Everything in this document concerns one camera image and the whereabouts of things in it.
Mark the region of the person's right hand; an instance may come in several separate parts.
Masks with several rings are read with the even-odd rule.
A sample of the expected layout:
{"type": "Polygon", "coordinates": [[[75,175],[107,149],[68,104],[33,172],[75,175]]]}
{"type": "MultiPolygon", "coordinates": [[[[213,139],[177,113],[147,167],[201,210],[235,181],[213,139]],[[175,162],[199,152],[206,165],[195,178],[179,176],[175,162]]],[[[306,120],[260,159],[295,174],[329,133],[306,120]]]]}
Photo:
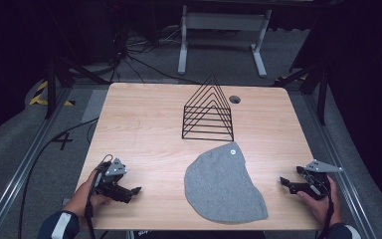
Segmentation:
{"type": "Polygon", "coordinates": [[[333,202],[334,212],[330,217],[330,221],[327,224],[332,226],[336,223],[342,223],[342,214],[340,209],[340,201],[337,193],[337,185],[335,181],[328,177],[330,183],[330,195],[331,198],[325,197],[321,200],[315,200],[310,197],[307,193],[299,191],[296,195],[301,199],[301,201],[310,209],[313,216],[317,219],[321,226],[326,225],[327,210],[329,206],[329,201],[333,202]]]}

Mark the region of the black wire rack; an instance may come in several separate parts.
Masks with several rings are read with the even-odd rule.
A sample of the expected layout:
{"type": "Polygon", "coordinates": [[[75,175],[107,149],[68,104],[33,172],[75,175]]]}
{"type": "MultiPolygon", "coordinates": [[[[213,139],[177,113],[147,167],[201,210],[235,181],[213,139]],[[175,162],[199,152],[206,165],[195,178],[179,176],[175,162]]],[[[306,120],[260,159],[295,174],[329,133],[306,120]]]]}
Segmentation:
{"type": "Polygon", "coordinates": [[[184,105],[181,136],[183,139],[234,140],[232,110],[214,76],[184,105]]]}

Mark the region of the black tripod stand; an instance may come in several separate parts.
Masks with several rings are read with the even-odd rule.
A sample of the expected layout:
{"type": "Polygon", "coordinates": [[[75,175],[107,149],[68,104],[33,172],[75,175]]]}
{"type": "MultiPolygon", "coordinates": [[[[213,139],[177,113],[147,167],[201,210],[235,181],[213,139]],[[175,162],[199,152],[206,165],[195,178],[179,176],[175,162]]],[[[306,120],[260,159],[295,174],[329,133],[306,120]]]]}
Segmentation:
{"type": "Polygon", "coordinates": [[[97,74],[92,73],[85,67],[68,60],[67,58],[53,55],[48,68],[48,106],[46,119],[49,119],[57,107],[57,88],[56,81],[59,81],[63,88],[71,88],[74,85],[74,77],[70,69],[76,70],[81,75],[91,79],[99,85],[109,85],[97,74]]]}
{"type": "Polygon", "coordinates": [[[291,82],[305,77],[302,85],[299,87],[299,91],[303,95],[310,95],[315,89],[318,89],[318,100],[316,105],[316,115],[319,122],[325,125],[325,102],[326,102],[326,92],[327,92],[327,73],[324,64],[317,64],[310,66],[306,69],[302,69],[293,73],[287,77],[279,77],[273,83],[273,87],[284,87],[291,82]]]}

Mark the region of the grey felt cloth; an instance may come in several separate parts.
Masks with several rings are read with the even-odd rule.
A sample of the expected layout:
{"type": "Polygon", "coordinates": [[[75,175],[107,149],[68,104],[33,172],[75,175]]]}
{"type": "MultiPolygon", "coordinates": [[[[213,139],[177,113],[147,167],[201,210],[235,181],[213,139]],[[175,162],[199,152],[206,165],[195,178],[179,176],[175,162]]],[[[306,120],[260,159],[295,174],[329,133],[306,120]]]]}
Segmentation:
{"type": "Polygon", "coordinates": [[[201,153],[186,169],[184,188],[190,205],[210,221],[239,224],[268,218],[264,197],[234,141],[201,153]]]}

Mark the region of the person's left hand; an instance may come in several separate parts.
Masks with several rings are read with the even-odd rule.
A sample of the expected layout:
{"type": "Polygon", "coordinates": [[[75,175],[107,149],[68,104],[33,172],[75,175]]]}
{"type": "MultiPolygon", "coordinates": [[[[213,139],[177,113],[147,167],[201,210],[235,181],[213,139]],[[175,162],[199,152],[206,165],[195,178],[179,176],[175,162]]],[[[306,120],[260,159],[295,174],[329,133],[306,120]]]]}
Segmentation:
{"type": "Polygon", "coordinates": [[[109,205],[111,199],[101,194],[93,194],[89,196],[90,189],[94,182],[96,171],[93,170],[89,178],[76,190],[75,194],[64,206],[64,211],[69,211],[76,214],[78,217],[84,217],[86,205],[88,202],[92,204],[93,209],[97,209],[101,205],[109,205]]]}

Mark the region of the yellow and black tape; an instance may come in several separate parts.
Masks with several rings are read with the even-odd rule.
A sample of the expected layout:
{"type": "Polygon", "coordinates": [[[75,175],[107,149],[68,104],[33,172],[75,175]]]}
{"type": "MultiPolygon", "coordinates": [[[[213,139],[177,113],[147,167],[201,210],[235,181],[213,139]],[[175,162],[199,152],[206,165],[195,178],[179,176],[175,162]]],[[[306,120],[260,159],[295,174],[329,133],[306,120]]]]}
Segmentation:
{"type": "MultiPolygon", "coordinates": [[[[34,93],[32,98],[30,99],[29,105],[42,105],[42,106],[48,105],[48,101],[42,99],[42,94],[47,88],[47,86],[48,86],[48,81],[46,80],[42,81],[37,91],[34,93]]],[[[73,107],[75,104],[76,104],[76,101],[65,101],[64,106],[73,107]]]]}

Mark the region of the white metal desk frame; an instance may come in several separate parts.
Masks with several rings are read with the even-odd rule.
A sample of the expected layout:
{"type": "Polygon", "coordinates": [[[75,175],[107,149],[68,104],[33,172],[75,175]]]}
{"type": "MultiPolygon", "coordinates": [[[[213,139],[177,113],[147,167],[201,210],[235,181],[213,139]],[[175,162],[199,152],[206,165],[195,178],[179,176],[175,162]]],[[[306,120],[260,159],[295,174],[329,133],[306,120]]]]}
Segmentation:
{"type": "Polygon", "coordinates": [[[251,45],[253,59],[261,78],[267,76],[267,70],[261,55],[272,11],[267,10],[262,15],[224,14],[224,13],[194,13],[184,5],[181,16],[181,47],[177,73],[184,75],[187,64],[187,31],[192,30],[228,30],[258,32],[258,40],[251,45]]]}

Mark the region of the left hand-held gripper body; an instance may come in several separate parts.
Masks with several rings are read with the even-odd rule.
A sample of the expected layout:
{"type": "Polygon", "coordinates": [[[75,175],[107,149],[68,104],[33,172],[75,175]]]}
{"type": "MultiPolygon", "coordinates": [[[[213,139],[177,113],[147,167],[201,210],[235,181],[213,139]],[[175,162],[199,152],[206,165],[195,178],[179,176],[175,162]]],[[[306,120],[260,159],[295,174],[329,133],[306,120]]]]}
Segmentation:
{"type": "Polygon", "coordinates": [[[109,197],[114,201],[124,202],[127,196],[133,196],[131,190],[118,185],[126,174],[125,165],[116,157],[114,160],[104,161],[97,168],[95,192],[109,197]]]}

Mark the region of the aluminium floor rail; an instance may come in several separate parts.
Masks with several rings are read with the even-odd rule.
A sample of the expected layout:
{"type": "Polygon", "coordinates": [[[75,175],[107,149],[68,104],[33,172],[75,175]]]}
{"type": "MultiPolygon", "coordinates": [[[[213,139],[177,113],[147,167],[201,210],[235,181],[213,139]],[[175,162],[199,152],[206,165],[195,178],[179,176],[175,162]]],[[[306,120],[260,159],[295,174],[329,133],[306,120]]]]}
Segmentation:
{"type": "Polygon", "coordinates": [[[58,90],[56,109],[48,119],[46,106],[27,105],[21,113],[0,126],[0,225],[70,92],[70,89],[58,90]]]}
{"type": "MultiPolygon", "coordinates": [[[[342,166],[337,150],[332,142],[331,136],[325,125],[322,125],[317,117],[316,104],[311,96],[302,97],[305,105],[308,108],[310,117],[314,120],[314,126],[319,132],[322,142],[327,151],[327,157],[334,165],[342,166]]],[[[342,189],[342,194],[348,205],[351,215],[355,221],[356,226],[363,239],[379,239],[377,233],[374,231],[371,221],[367,218],[365,207],[361,203],[358,191],[355,184],[349,177],[346,170],[343,172],[335,172],[335,179],[342,189]]]]}

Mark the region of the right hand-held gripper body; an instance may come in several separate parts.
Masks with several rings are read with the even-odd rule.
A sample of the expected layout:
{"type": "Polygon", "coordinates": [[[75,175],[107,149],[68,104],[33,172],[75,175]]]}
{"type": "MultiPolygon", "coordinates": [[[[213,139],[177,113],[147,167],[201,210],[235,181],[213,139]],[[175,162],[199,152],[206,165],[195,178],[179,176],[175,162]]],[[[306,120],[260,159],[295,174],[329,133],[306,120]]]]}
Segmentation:
{"type": "Polygon", "coordinates": [[[302,176],[305,183],[299,183],[294,188],[294,192],[303,191],[315,200],[320,200],[329,194],[330,182],[327,174],[343,171],[341,166],[331,165],[316,159],[306,166],[298,166],[296,172],[302,176]]]}

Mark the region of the person's dark clothing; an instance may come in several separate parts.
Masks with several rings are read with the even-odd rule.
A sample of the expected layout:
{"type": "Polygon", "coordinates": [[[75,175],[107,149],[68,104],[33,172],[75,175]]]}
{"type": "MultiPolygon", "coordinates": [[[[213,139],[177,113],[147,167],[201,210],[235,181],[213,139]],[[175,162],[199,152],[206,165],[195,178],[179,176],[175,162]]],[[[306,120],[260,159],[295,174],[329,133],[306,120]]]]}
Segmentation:
{"type": "Polygon", "coordinates": [[[129,233],[128,239],[266,239],[264,231],[156,231],[129,233]]]}

